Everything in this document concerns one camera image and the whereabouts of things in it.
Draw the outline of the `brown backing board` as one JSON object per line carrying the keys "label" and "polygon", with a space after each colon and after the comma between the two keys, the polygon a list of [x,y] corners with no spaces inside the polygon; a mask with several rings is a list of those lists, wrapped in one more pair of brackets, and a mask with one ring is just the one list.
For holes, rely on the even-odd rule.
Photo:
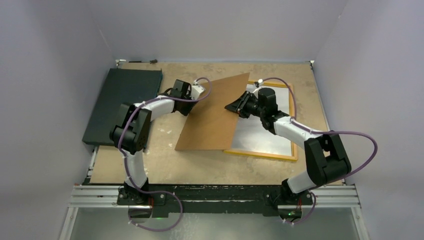
{"label": "brown backing board", "polygon": [[236,131],[238,115],[225,109],[246,91],[250,73],[213,80],[208,97],[199,101],[186,118],[176,151],[228,150]]}

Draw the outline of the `building and sky photo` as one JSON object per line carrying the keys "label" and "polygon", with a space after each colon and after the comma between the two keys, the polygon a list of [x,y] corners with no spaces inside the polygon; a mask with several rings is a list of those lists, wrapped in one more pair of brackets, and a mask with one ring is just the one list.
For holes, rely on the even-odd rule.
{"label": "building and sky photo", "polygon": [[[285,86],[265,86],[275,91],[278,109],[292,114],[290,91]],[[294,157],[292,142],[263,128],[259,117],[238,118],[230,150]]]}

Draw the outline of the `yellow picture frame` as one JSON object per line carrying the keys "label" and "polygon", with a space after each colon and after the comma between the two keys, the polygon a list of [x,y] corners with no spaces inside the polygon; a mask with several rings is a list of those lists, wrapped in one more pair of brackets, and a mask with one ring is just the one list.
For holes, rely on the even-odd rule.
{"label": "yellow picture frame", "polygon": [[[287,87],[284,83],[280,82],[280,81],[267,81],[264,83],[263,85],[265,86],[272,86],[272,87]],[[292,110],[292,114],[289,114],[291,116],[293,116],[295,114],[295,104],[294,104],[294,100],[293,97],[290,94],[290,99],[292,100],[292,106],[290,107],[290,110]],[[292,150],[294,153],[294,156],[283,156],[283,155],[276,155],[276,154],[270,154],[270,153],[259,153],[259,154],[255,154],[254,152],[249,152],[249,151],[242,151],[242,150],[224,150],[223,152],[226,154],[231,154],[231,155],[241,155],[241,156],[247,156],[247,157],[256,157],[256,158],[264,158],[264,159],[273,159],[273,160],[282,160],[282,161],[297,161],[298,160],[298,152],[297,152],[297,147],[296,145],[291,142],[292,144]]]}

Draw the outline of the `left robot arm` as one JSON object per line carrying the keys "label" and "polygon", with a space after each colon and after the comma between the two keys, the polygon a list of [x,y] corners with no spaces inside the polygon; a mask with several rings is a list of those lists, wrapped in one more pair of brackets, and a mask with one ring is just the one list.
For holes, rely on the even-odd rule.
{"label": "left robot arm", "polygon": [[141,103],[121,104],[109,138],[123,157],[126,179],[124,188],[138,205],[149,199],[148,177],[144,169],[143,150],[147,145],[152,122],[164,115],[179,112],[187,116],[209,91],[199,84],[177,79],[173,87]]}

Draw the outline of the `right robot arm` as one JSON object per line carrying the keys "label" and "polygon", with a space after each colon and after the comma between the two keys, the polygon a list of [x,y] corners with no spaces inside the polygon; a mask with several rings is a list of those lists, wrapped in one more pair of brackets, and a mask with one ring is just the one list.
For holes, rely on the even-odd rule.
{"label": "right robot arm", "polygon": [[265,130],[304,150],[306,170],[281,183],[280,196],[288,204],[298,200],[301,193],[337,181],[352,170],[339,134],[316,132],[279,110],[275,91],[271,88],[261,88],[257,95],[246,90],[225,109],[242,119],[258,117]]}

